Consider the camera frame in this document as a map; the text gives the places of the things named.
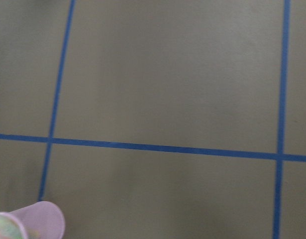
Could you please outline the pink mesh pen holder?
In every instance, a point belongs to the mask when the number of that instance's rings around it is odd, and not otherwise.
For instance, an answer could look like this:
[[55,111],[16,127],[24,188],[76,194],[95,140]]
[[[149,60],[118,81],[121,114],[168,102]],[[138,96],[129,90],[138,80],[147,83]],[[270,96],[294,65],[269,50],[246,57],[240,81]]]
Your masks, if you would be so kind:
[[65,218],[60,208],[41,201],[12,212],[0,212],[15,222],[22,239],[61,239],[65,233]]

